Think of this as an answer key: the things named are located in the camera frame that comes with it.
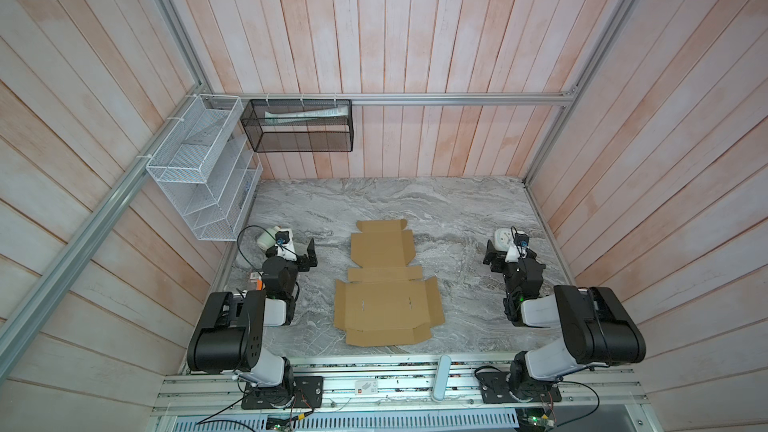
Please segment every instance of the marble surface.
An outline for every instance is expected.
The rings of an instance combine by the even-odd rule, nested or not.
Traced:
[[[436,275],[446,323],[415,345],[361,348],[345,342],[333,327],[335,280],[346,280],[350,235],[356,221],[407,218],[416,242],[416,259],[425,278]],[[315,239],[319,265],[299,275],[301,294],[290,326],[265,328],[264,346],[291,357],[357,354],[449,354],[532,350],[554,340],[559,329],[515,328],[504,316],[504,282],[482,264],[485,243],[494,230],[515,226],[531,236],[530,248],[547,265],[542,293],[566,278],[544,235],[519,179],[343,178],[268,180],[256,190],[248,224],[291,227],[296,249],[304,253]],[[243,254],[261,266],[256,246],[261,230],[246,231]],[[253,288],[249,266],[238,254],[228,289]]]

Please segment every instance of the unfolded cardboard box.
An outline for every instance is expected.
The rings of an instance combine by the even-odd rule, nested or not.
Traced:
[[[430,328],[446,322],[437,277],[423,280],[408,221],[358,221],[352,234],[350,283],[336,281],[333,325],[346,331],[346,342],[362,347],[408,345],[432,336]]]

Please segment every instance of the brown cardboard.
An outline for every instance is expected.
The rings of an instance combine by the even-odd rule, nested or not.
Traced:
[[[346,331],[346,342],[363,347],[408,345],[432,336],[445,323],[437,277],[422,280],[408,221],[359,221],[352,234],[350,283],[336,281],[333,324]]]

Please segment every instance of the wood panel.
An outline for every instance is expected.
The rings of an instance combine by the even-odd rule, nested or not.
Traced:
[[[216,75],[217,92],[568,90],[616,4],[174,2],[206,73]],[[352,114],[361,132],[353,152],[266,154],[272,176],[524,176],[554,118],[549,106],[366,107]]]
[[[532,182],[576,283],[638,322],[665,430],[766,422],[767,4],[640,0]]]
[[[194,79],[154,0],[0,0],[0,15],[5,322]],[[141,430],[220,258],[148,184],[0,386],[0,428]]]

